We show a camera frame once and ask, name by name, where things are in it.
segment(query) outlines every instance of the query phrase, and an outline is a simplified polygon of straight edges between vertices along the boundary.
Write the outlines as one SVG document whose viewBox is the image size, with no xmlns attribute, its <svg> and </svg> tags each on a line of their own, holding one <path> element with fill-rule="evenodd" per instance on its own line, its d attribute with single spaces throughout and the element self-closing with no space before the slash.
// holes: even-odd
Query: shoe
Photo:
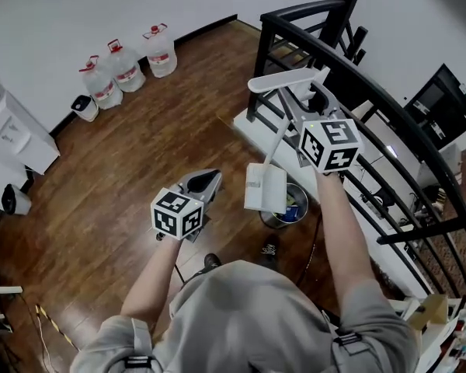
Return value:
<svg viewBox="0 0 466 373">
<path fill-rule="evenodd" d="M 279 246 L 280 246 L 280 238 L 278 238 L 278 236 L 272 233 L 264 241 L 264 246 L 263 246 L 263 249 L 261 250 L 261 254 L 264 254 L 270 258 L 276 259 L 278 255 Z"/>
<path fill-rule="evenodd" d="M 217 268 L 221 265 L 221 260 L 213 253 L 209 253 L 203 258 L 203 266 L 205 268 Z"/>
</svg>

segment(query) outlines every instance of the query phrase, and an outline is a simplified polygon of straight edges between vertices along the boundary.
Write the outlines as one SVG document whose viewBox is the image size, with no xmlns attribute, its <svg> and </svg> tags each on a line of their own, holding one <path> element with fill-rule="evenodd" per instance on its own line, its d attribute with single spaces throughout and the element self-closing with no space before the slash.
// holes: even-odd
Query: metal bucket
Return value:
<svg viewBox="0 0 466 373">
<path fill-rule="evenodd" d="M 276 214 L 260 211 L 259 216 L 263 223 L 272 229 L 281 229 L 299 222 L 308 213 L 309 199 L 305 191 L 294 183 L 287 184 L 287 199 L 293 199 L 293 207 L 297 207 L 294 214 Z"/>
</svg>

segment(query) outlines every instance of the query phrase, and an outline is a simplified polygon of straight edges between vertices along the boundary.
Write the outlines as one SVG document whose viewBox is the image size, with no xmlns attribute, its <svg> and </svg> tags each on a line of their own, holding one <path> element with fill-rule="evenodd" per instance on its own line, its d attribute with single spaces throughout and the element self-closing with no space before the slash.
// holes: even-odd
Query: person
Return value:
<svg viewBox="0 0 466 373">
<path fill-rule="evenodd" d="M 341 320 L 325 314 L 273 264 L 221 265 L 208 255 L 169 306 L 172 321 L 152 344 L 149 328 L 161 314 L 181 243 L 164 238 L 96 338 L 76 356 L 71 372 L 390 372 L 415 370 L 412 330 L 383 296 L 367 245 L 340 178 L 316 173 L 325 247 Z"/>
</svg>

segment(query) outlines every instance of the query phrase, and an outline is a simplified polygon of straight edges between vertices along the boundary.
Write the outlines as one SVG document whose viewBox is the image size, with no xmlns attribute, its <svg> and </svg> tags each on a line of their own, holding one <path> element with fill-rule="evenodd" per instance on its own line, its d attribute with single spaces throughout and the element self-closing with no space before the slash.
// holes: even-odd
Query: shoelace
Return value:
<svg viewBox="0 0 466 373">
<path fill-rule="evenodd" d="M 263 247 L 261 254 L 270 254 L 271 256 L 274 256 L 276 254 L 275 245 L 266 245 L 266 247 Z"/>
</svg>

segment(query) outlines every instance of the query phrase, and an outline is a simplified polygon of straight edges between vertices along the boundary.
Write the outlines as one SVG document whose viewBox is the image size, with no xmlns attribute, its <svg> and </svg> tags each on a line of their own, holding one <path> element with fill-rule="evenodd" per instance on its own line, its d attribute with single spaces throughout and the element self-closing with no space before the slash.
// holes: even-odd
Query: bottle label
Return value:
<svg viewBox="0 0 466 373">
<path fill-rule="evenodd" d="M 134 76 L 137 75 L 137 67 L 132 67 L 129 71 L 123 73 L 122 75 L 116 76 L 116 80 L 119 83 L 129 82 Z"/>
<path fill-rule="evenodd" d="M 95 93 L 95 98 L 97 98 L 98 101 L 103 101 L 109 98 L 113 92 L 114 92 L 114 84 L 110 82 L 109 85 L 106 88 L 104 88 L 101 92 Z"/>
<path fill-rule="evenodd" d="M 154 65 L 163 65 L 169 62 L 169 54 L 159 55 L 158 57 L 147 57 L 148 61 Z"/>
</svg>

